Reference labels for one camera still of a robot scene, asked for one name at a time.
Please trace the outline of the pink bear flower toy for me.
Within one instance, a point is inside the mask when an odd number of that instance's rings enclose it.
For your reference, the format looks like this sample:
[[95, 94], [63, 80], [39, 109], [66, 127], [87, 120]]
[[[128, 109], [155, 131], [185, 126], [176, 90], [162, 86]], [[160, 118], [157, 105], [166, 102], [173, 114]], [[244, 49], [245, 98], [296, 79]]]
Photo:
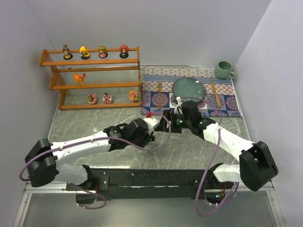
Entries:
[[128, 93], [128, 97], [131, 100], [131, 102], [135, 103], [138, 102], [138, 93], [135, 90], [130, 90], [130, 92]]

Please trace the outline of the strawberry cake slice toy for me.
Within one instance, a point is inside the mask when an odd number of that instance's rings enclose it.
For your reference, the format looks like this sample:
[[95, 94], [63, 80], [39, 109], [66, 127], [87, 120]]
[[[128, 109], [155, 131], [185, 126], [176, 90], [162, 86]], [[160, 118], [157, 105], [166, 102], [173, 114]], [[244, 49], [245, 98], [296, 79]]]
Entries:
[[113, 103], [112, 96], [108, 92], [105, 92], [103, 94], [102, 100], [103, 100], [104, 104], [112, 104]]

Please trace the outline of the pink bear strawberry toy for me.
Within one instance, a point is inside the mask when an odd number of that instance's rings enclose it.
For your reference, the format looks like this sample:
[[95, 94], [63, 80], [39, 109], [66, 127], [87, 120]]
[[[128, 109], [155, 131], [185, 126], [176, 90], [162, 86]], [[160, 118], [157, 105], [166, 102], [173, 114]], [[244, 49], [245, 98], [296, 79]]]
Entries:
[[98, 97], [96, 96], [96, 94], [90, 94], [88, 96], [88, 103], [91, 104], [91, 105], [94, 105], [96, 104], [98, 101]]

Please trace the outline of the red hair doll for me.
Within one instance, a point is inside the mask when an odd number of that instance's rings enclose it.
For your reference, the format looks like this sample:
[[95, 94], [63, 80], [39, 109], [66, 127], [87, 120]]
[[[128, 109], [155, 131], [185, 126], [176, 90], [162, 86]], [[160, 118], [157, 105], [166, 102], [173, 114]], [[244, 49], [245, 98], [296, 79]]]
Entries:
[[129, 56], [129, 54], [128, 54], [129, 48], [128, 48], [128, 46], [127, 46], [126, 44], [121, 45], [121, 46], [119, 47], [119, 51], [120, 51], [119, 57], [120, 57], [121, 59], [126, 59], [126, 58], [128, 58], [128, 56]]

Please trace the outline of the orange fox toy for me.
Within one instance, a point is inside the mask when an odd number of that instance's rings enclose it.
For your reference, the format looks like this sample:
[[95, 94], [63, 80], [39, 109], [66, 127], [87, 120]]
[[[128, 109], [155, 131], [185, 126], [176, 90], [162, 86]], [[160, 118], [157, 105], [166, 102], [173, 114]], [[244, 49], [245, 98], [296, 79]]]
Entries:
[[86, 73], [83, 73], [82, 75], [75, 73], [73, 75], [73, 79], [75, 83], [83, 84], [85, 78], [86, 78]]

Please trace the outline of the blonde hair pink doll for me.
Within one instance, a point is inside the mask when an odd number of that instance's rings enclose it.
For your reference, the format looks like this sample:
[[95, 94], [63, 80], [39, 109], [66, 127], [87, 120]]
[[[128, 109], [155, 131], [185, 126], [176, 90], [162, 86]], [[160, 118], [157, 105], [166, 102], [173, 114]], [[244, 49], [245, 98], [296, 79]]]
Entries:
[[99, 46], [98, 47], [98, 56], [99, 58], [106, 58], [108, 56], [108, 53], [107, 53], [107, 49], [105, 46]]

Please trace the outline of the yellow hair doll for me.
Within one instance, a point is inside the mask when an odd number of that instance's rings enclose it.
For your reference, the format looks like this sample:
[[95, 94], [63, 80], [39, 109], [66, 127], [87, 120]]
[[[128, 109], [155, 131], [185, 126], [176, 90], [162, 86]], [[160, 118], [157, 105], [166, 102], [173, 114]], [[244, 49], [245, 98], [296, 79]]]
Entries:
[[82, 46], [80, 48], [80, 57], [81, 59], [83, 60], [87, 60], [90, 58], [90, 53], [89, 53], [89, 50], [86, 46]]

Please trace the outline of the brown bun hair doll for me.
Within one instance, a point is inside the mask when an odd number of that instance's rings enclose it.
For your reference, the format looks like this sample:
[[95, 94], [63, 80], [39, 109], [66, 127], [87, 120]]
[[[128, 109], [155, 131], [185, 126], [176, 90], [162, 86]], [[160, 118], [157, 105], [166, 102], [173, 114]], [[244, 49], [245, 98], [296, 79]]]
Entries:
[[68, 61], [73, 58], [73, 55], [70, 53], [70, 49], [68, 48], [68, 46], [66, 44], [63, 45], [62, 52], [63, 52], [64, 60]]

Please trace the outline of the black dragon toy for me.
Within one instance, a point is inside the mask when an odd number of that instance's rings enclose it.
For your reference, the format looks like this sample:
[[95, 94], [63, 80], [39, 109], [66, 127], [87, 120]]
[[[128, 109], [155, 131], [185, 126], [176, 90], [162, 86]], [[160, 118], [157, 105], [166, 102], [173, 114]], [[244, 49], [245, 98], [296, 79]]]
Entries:
[[155, 140], [156, 140], [156, 137], [155, 137], [154, 133], [152, 132], [150, 134], [150, 141], [155, 141]]

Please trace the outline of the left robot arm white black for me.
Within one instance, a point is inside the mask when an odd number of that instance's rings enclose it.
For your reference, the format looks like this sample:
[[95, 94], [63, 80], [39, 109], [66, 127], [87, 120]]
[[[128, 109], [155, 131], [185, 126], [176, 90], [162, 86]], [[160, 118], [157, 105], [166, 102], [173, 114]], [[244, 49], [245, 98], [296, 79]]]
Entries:
[[25, 157], [31, 186], [59, 181], [89, 187], [94, 181], [90, 167], [69, 165], [70, 160], [123, 150], [129, 145], [143, 148], [155, 140], [154, 130], [158, 125], [159, 121], [153, 117], [137, 118], [75, 140], [50, 143], [47, 138], [41, 139]]

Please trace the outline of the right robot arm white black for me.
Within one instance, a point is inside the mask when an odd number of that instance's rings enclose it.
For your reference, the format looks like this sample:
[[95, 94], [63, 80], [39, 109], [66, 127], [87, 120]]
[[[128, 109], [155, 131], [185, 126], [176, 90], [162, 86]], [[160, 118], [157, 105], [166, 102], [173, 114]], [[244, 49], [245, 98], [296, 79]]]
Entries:
[[256, 192], [278, 175], [278, 168], [266, 143], [243, 139], [214, 120], [203, 117], [194, 101], [180, 104], [176, 111], [164, 110], [154, 130], [181, 133], [182, 129], [190, 129], [195, 136], [218, 144], [238, 161], [234, 165], [217, 164], [210, 168], [208, 179], [215, 183], [243, 183]]

